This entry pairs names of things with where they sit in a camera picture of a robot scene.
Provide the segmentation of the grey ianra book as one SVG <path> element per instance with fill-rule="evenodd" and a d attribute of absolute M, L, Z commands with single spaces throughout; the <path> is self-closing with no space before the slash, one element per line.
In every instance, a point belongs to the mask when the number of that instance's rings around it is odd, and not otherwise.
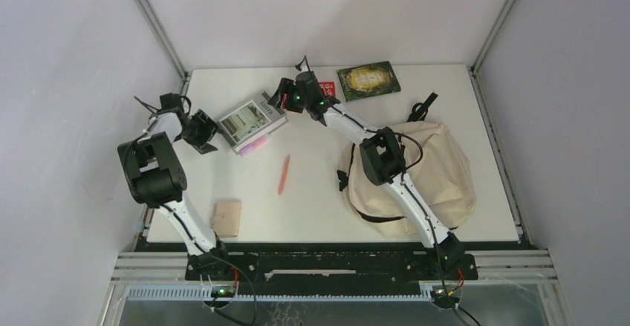
<path fill-rule="evenodd" d="M 218 120 L 222 137 L 234 153 L 240 154 L 242 149 L 288 121 L 286 113 L 271 105 L 269 99 L 266 91 L 259 91 Z"/>

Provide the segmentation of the cream canvas student bag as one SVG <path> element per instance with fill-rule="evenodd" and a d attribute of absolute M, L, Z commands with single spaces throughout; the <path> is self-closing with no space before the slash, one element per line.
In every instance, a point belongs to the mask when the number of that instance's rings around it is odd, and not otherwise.
<path fill-rule="evenodd" d="M 470 163 L 448 127 L 425 120 L 437 97 L 431 93 L 414 104 L 407 121 L 394 125 L 393 130 L 402 134 L 398 140 L 404 157 L 413 165 L 409 169 L 413 184 L 439 221 L 455 230 L 474 213 L 476 194 Z M 365 225 L 386 237 L 416 234 L 400 204 L 384 188 L 370 183 L 354 144 L 342 151 L 337 180 L 349 210 Z"/>

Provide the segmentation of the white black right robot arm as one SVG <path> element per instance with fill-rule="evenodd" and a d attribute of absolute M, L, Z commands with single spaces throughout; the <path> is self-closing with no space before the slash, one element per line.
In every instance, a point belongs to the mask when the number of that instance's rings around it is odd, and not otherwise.
<path fill-rule="evenodd" d="M 429 258 L 432 274 L 449 278 L 458 270 L 465 256 L 464 246 L 438 219 L 413 184 L 398 138 L 404 137 L 415 145 L 419 142 L 389 127 L 375 128 L 355 117 L 337 98 L 324 94 L 313 71 L 303 71 L 295 79 L 280 79 L 268 103 L 284 111 L 307 111 L 311 119 L 355 143 L 369 182 L 388 191 L 416 227 L 421 243 L 435 250 Z"/>

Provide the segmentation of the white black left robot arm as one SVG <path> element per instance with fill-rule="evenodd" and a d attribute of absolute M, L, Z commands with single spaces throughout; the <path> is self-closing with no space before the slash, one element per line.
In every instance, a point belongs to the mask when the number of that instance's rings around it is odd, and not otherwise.
<path fill-rule="evenodd" d="M 141 105 L 151 113 L 147 128 L 117 148 L 131 196 L 170 222 L 184 241 L 191 271 L 225 278 L 233 261 L 216 232 L 192 205 L 186 192 L 186 173 L 173 148 L 176 142 L 184 141 L 199 154 L 216 151 L 210 141 L 218 125 L 202 110 L 192 113 L 192 103 L 185 95 L 163 94 L 158 108 L 145 102 Z"/>

